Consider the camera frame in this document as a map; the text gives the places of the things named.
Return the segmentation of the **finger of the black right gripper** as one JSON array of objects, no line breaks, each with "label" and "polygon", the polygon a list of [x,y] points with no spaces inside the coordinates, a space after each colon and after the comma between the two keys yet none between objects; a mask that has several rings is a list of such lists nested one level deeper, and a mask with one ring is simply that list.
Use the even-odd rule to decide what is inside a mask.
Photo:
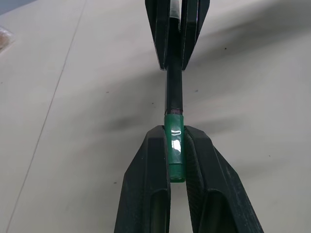
[{"label": "finger of the black right gripper", "polygon": [[167,69],[170,3],[170,0],[145,0],[146,12],[161,70]]},{"label": "finger of the black right gripper", "polygon": [[184,71],[195,48],[210,0],[183,0],[181,9],[181,62]]}]

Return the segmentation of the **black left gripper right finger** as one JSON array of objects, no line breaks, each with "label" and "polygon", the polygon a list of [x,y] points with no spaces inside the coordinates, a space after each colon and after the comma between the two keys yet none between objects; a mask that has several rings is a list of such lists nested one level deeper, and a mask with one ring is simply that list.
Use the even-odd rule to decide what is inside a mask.
[{"label": "black left gripper right finger", "polygon": [[205,132],[185,126],[186,186],[194,233],[261,233],[262,226],[233,167]]}]

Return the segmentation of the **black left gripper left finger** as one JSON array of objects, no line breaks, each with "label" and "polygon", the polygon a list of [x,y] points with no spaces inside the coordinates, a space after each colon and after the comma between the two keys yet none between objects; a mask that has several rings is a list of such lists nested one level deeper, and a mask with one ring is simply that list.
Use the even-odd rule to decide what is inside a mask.
[{"label": "black left gripper left finger", "polygon": [[124,174],[114,231],[167,233],[170,208],[167,140],[159,125],[147,132]]}]

